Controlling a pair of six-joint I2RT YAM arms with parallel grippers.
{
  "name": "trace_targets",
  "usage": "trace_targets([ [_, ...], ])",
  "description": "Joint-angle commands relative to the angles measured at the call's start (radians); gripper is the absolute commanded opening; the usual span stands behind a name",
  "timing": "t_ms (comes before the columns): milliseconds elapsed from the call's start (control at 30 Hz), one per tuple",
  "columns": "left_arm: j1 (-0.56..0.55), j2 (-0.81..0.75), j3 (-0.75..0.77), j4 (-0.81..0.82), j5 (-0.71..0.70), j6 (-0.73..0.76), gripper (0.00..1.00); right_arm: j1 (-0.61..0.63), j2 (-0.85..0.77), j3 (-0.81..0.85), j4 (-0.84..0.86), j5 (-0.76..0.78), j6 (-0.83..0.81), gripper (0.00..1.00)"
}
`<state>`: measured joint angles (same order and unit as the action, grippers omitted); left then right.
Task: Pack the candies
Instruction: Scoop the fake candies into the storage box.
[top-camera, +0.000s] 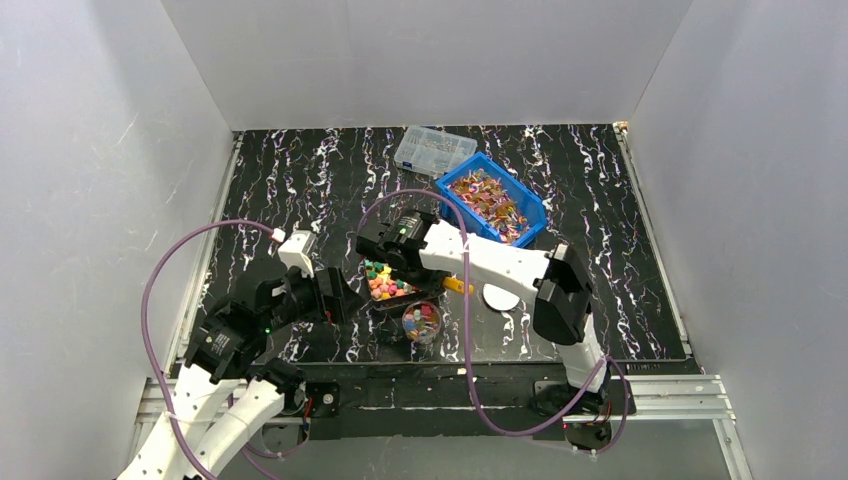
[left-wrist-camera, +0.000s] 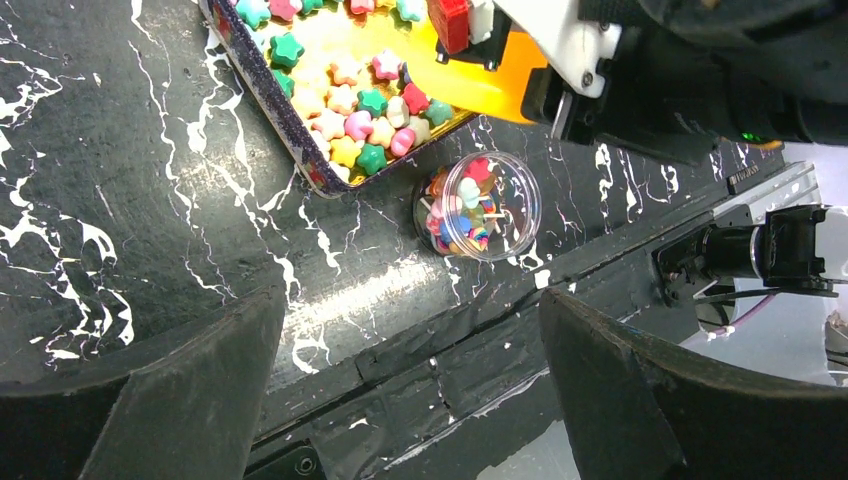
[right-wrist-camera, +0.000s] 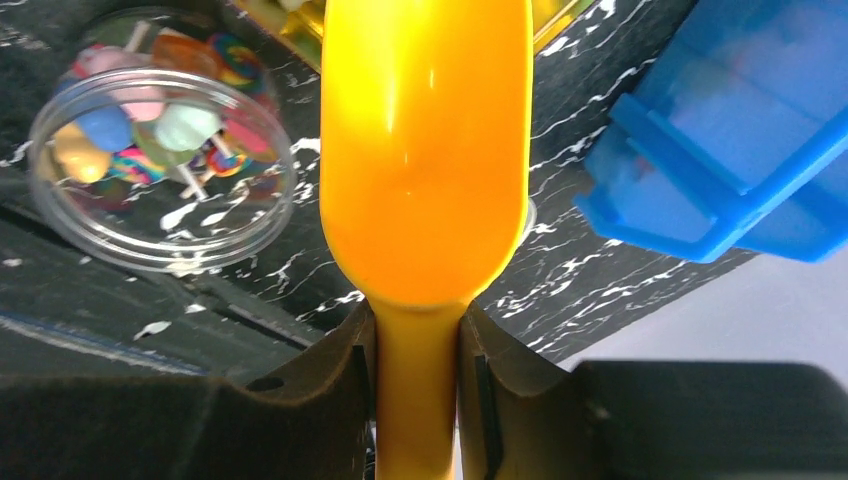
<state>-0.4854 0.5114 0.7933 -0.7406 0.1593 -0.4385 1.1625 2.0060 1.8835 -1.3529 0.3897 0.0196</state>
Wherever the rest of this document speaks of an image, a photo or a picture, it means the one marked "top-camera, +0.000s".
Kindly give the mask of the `tin tray of star candies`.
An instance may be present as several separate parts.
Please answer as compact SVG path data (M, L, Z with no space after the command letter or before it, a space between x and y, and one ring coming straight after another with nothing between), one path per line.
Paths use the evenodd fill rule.
M363 259L361 263L363 285L370 299L369 308L389 315L399 315L414 303L436 300L440 290L424 291L412 284L392 277L388 264Z

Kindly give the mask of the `yellow plastic scoop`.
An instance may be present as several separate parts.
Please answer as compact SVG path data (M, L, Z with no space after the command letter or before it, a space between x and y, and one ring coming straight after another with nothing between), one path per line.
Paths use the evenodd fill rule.
M472 285L466 284L464 281L453 276L445 277L443 279L442 286L446 290L450 290L462 295L472 294L474 292L474 287Z

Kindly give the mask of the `blue bin of lollipops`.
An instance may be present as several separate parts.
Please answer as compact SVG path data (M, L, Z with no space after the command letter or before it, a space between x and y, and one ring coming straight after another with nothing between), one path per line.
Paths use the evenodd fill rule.
M482 238L526 247L546 229L541 198L483 153L436 181L460 211L466 229Z

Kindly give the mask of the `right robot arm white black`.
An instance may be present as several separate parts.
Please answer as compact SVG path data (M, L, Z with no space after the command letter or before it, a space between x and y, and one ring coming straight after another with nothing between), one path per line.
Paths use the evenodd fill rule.
M420 289L461 275L517 296L529 308L535 333L555 345L568 383L592 394L605 388L607 360L594 327L593 286L570 246L520 248L463 234L433 214L407 210L392 223L368 220L357 233L355 250Z

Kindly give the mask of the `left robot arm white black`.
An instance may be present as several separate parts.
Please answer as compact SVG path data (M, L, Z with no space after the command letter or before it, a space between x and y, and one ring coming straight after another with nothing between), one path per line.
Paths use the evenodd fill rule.
M337 267L249 267L197 322L164 411L121 478L217 476L271 418L306 417L303 371L280 358L258 361L269 337L294 323L342 324L364 302Z

